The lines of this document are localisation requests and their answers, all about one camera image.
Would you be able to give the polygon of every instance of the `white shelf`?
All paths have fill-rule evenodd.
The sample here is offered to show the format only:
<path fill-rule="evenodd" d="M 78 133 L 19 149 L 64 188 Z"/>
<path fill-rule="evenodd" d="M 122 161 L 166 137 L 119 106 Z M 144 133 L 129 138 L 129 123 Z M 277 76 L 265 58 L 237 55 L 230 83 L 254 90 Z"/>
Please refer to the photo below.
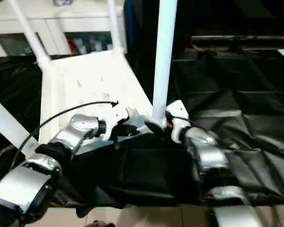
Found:
<path fill-rule="evenodd" d="M 107 0 L 74 0 L 69 6 L 56 7 L 52 0 L 18 0 L 28 19 L 108 17 Z M 124 0 L 115 0 L 117 16 L 122 16 Z M 0 2 L 0 20 L 16 20 L 8 1 Z"/>

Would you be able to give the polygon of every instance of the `white cabinet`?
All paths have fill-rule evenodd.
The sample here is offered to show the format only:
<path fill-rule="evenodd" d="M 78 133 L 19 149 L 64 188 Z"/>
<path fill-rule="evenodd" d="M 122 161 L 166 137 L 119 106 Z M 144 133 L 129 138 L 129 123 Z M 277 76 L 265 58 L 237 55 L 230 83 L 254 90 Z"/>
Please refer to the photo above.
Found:
<path fill-rule="evenodd" d="M 18 0 L 46 52 L 84 54 L 110 49 L 107 0 L 75 0 L 55 7 L 52 0 Z M 124 0 L 115 0 L 121 38 L 126 51 Z M 8 1 L 0 2 L 0 56 L 30 54 L 30 46 Z"/>
<path fill-rule="evenodd" d="M 55 42 L 42 19 L 30 20 L 34 31 L 49 55 L 57 54 Z M 0 57 L 33 54 L 17 20 L 0 21 Z"/>

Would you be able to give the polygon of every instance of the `silver metal casing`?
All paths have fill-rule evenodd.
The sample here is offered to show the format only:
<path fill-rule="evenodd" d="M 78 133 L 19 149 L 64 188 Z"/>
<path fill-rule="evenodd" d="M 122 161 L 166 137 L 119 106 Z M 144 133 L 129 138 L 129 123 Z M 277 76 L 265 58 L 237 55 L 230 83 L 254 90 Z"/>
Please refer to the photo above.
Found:
<path fill-rule="evenodd" d="M 220 227 L 263 227 L 249 206 L 215 207 L 213 211 Z"/>
<path fill-rule="evenodd" d="M 190 128 L 186 134 L 186 145 L 194 156 L 199 158 L 203 170 L 211 168 L 228 168 L 224 151 L 217 147 L 215 138 L 197 127 Z"/>
<path fill-rule="evenodd" d="M 58 171 L 62 173 L 62 167 L 59 162 L 48 155 L 44 154 L 33 154 L 28 160 L 24 163 L 35 163 L 36 165 L 42 166 L 43 168 L 50 171 Z"/>
<path fill-rule="evenodd" d="M 17 205 L 26 213 L 35 196 L 51 177 L 19 166 L 0 181 L 0 199 Z"/>
<path fill-rule="evenodd" d="M 74 156 L 85 139 L 92 139 L 98 132 L 99 121 L 97 117 L 83 114 L 74 115 L 65 129 L 61 130 L 51 143 L 62 143 L 68 147 Z"/>

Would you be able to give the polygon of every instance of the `glass cabinet door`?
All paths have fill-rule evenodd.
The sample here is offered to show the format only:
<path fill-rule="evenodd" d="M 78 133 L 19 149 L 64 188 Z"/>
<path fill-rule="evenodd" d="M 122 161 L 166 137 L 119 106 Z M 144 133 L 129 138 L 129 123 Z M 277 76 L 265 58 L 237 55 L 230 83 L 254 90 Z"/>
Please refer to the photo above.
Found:
<path fill-rule="evenodd" d="M 110 32 L 65 33 L 72 54 L 87 54 L 113 48 Z"/>
<path fill-rule="evenodd" d="M 8 56 L 34 55 L 23 33 L 0 34 L 0 44 Z"/>

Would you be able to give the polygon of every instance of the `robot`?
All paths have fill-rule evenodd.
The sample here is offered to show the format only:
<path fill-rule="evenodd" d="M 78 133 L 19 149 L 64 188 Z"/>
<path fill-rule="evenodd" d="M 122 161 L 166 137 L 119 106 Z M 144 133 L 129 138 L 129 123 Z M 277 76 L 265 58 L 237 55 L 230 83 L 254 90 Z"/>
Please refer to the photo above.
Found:
<path fill-rule="evenodd" d="M 66 163 L 76 155 L 82 143 L 92 138 L 108 140 L 116 126 L 129 119 L 127 110 L 121 105 L 112 109 L 112 117 L 104 120 L 74 115 L 49 143 L 40 145 L 31 158 L 3 177 L 0 181 L 0 227 L 24 226 L 42 218 Z M 211 208 L 213 225 L 261 227 L 216 136 L 192 125 L 187 117 L 182 102 L 175 101 L 167 107 L 166 128 L 158 128 L 174 142 L 184 144 L 193 157 L 192 174 L 200 182 L 201 198 Z M 146 125 L 155 128 L 152 122 Z"/>

